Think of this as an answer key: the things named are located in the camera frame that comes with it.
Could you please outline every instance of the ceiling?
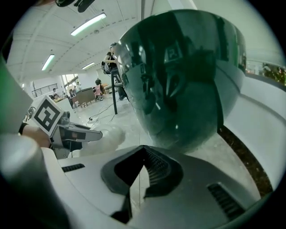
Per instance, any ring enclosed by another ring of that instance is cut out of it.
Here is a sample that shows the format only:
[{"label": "ceiling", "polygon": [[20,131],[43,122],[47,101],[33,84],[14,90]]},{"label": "ceiling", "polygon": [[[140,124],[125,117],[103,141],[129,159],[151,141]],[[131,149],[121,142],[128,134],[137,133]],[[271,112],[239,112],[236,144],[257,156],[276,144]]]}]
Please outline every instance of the ceiling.
[{"label": "ceiling", "polygon": [[[19,82],[48,76],[83,72],[82,67],[96,64],[97,69],[113,42],[141,19],[150,16],[154,0],[95,0],[79,13],[72,4],[32,7],[18,22],[7,61],[11,74]],[[76,36],[71,32],[104,12],[106,18]],[[47,58],[55,57],[45,71]]]}]

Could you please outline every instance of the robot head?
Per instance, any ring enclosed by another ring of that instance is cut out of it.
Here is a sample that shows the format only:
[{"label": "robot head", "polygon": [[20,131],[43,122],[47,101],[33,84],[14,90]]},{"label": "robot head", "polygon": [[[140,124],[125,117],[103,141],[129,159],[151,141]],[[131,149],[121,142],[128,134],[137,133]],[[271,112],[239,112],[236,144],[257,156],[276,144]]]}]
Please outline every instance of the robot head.
[{"label": "robot head", "polygon": [[157,146],[192,150],[222,127],[245,71],[244,38],[235,26],[207,12],[177,10],[141,21],[118,43],[127,95]]}]

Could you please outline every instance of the white floor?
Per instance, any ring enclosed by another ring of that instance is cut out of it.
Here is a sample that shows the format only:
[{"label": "white floor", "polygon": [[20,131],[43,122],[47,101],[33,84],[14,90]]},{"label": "white floor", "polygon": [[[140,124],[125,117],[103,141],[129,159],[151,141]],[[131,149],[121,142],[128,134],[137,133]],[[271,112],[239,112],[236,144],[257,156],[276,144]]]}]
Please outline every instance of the white floor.
[{"label": "white floor", "polygon": [[[126,137],[118,149],[141,144],[152,146],[151,139],[140,126],[132,106],[126,98],[123,101],[117,99],[117,110],[118,114],[114,115],[111,94],[106,95],[103,101],[88,103],[88,106],[85,108],[78,107],[75,109],[76,115],[81,122],[80,124],[91,127],[99,123],[111,122],[120,126],[125,131]],[[89,121],[89,117],[92,115],[95,115],[92,117],[93,121]],[[207,142],[195,152],[189,153],[189,155],[212,163],[230,177],[240,182],[257,200],[260,199],[258,189],[242,161],[218,134],[214,134]],[[139,211],[140,205],[143,202],[145,189],[148,186],[148,174],[146,169],[143,168],[130,191],[133,214]]]}]

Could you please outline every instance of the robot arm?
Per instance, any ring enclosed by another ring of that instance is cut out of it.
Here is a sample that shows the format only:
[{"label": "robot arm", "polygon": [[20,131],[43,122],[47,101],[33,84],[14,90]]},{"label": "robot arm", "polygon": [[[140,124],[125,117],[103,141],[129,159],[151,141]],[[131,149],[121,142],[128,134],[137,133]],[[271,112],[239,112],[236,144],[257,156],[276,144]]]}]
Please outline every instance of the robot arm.
[{"label": "robot arm", "polygon": [[70,113],[62,111],[47,96],[39,104],[32,120],[49,136],[53,148],[66,148],[71,152],[81,149],[83,142],[102,138],[101,131],[70,122]]}]

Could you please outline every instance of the cable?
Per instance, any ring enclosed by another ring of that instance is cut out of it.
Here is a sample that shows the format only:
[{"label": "cable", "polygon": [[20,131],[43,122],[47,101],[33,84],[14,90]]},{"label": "cable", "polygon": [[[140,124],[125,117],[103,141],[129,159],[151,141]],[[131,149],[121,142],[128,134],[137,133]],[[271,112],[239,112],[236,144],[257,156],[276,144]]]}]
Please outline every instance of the cable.
[{"label": "cable", "polygon": [[104,119],[104,118],[106,118],[106,117],[108,117],[108,116],[112,116],[113,115],[113,117],[112,117],[112,119],[109,121],[109,123],[113,120],[113,118],[115,117],[115,115],[114,114],[109,114],[109,115],[107,115],[107,116],[104,116],[104,117],[102,117],[102,118],[100,118],[100,119]]},{"label": "cable", "polygon": [[[90,121],[93,121],[93,119],[90,119],[87,124],[89,124]],[[96,120],[95,122],[93,122],[93,123],[97,123],[98,121],[99,121],[99,119],[97,119],[97,120]],[[86,124],[86,125],[87,125],[87,124]]]},{"label": "cable", "polygon": [[92,116],[89,117],[89,121],[86,123],[86,125],[89,124],[89,122],[93,120],[92,117],[98,116],[98,115],[102,114],[104,111],[106,111],[106,110],[107,110],[108,108],[110,108],[112,105],[113,105],[113,103],[110,104],[105,110],[103,110],[102,112],[100,112],[101,109],[104,107],[104,106],[103,106],[103,107],[98,111],[97,114],[92,115]]}]

